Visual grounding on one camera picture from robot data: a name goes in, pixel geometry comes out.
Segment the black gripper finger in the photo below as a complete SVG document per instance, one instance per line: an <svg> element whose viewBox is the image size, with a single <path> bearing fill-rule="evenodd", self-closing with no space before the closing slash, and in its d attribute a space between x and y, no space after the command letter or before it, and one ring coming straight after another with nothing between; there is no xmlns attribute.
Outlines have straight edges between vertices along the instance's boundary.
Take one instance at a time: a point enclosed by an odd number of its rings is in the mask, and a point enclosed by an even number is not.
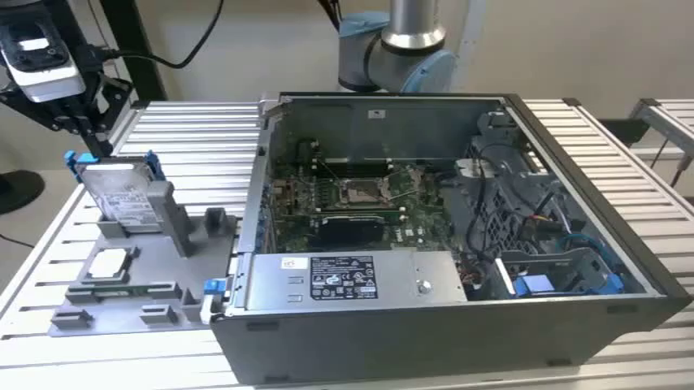
<svg viewBox="0 0 694 390"><path fill-rule="evenodd" d="M1 92L1 103L48 130L89 135L89 117L80 96L33 102L22 92Z"/></svg>
<svg viewBox="0 0 694 390"><path fill-rule="evenodd" d="M99 158L113 151L108 137L128 102L133 85L129 81L105 74L88 77L84 93L85 114L89 121L84 142L89 152Z"/></svg>

